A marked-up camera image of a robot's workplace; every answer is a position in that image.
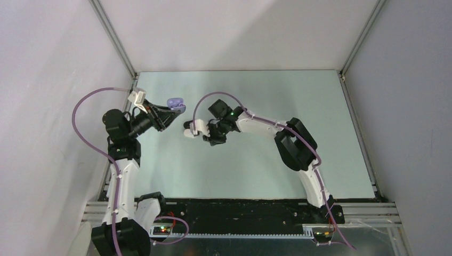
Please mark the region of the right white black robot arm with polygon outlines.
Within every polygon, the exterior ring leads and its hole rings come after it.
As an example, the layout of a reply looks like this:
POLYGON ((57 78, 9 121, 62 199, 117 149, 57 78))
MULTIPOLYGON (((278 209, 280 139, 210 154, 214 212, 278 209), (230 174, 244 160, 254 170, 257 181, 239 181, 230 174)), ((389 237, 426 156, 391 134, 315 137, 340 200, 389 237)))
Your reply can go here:
POLYGON ((211 146, 226 142, 230 132, 242 132, 262 135, 272 139, 278 149, 283 163, 297 172, 306 191, 311 206, 310 216, 313 221, 323 223, 332 215, 325 203, 326 196, 321 179, 316 175, 319 165, 317 143, 303 123, 292 118, 288 122, 279 122, 256 116, 243 106, 231 109, 224 101, 217 100, 208 109, 214 116, 215 123, 193 118, 191 130, 194 135, 203 135, 211 146))

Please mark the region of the purple earbud charging case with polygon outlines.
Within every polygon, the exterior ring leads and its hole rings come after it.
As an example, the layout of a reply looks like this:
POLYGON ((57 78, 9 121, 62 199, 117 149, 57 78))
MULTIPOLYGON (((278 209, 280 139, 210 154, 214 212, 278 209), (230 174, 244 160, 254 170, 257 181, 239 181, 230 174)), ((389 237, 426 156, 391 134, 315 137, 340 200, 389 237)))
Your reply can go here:
POLYGON ((184 104, 183 98, 170 98, 167 100, 167 106, 171 110, 176 109, 176 110, 185 111, 185 109, 186 109, 186 105, 184 104))

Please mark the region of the white earbud charging case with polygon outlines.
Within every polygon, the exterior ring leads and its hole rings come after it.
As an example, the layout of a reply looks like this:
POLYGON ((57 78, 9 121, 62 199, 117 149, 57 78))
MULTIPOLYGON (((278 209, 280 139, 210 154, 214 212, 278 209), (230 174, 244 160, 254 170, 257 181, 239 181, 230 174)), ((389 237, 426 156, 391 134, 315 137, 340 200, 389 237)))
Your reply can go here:
POLYGON ((183 135, 184 135, 185 137, 191 138, 191 139, 194 139, 195 137, 198 136, 197 134, 193 134, 193 132, 192 132, 190 129, 185 129, 185 130, 183 131, 183 135))

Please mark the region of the black earbud charging case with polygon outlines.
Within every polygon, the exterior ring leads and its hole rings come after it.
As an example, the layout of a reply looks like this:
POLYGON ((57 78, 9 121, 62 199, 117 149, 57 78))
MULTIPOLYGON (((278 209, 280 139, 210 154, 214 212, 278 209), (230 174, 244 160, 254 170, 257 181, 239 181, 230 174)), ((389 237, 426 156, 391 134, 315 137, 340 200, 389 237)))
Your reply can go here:
POLYGON ((192 126, 192 121, 186 121, 183 123, 184 129, 191 129, 191 126, 192 126))

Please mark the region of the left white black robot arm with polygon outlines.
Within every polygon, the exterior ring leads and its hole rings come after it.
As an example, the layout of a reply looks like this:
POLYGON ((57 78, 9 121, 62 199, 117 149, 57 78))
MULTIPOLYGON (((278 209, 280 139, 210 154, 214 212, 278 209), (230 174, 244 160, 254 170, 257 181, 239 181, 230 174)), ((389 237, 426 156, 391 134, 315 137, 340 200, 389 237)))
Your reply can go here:
POLYGON ((111 163, 109 200, 102 224, 92 229, 91 240, 99 255, 150 255, 149 237, 153 221, 168 217, 168 207, 160 192, 141 196, 135 202, 135 184, 141 162, 138 136, 150 128, 161 132, 185 112, 181 98, 170 98, 166 106, 145 100, 132 116, 119 109, 107 111, 102 121, 108 133, 111 163))

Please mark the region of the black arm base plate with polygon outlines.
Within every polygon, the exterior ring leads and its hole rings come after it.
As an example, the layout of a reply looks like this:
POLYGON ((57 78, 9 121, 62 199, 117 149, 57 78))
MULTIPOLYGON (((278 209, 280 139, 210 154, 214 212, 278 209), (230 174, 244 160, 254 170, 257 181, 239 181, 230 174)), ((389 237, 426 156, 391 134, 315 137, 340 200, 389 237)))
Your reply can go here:
POLYGON ((317 208, 306 199, 232 199, 232 198, 160 198, 157 200, 161 214, 173 213, 175 217, 194 219, 217 218, 288 218, 306 223, 343 223, 343 211, 333 199, 328 206, 317 208))

